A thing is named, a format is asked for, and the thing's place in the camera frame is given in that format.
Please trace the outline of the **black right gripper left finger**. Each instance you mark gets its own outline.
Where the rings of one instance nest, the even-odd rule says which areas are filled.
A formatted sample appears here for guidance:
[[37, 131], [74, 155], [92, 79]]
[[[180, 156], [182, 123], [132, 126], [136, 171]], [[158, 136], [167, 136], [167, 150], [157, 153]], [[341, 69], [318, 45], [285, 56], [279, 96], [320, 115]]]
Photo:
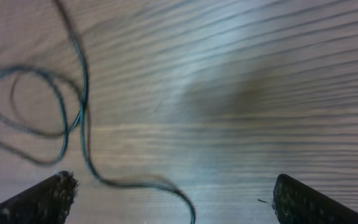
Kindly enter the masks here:
[[78, 181], [61, 171], [0, 203], [0, 224], [64, 224]]

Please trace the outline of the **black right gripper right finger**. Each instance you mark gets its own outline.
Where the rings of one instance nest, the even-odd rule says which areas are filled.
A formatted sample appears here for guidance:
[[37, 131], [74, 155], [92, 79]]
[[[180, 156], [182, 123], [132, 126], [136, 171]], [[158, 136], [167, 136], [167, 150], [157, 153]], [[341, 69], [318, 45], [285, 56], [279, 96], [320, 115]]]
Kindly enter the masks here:
[[358, 224], [358, 212], [287, 175], [278, 175], [268, 203], [280, 224]]

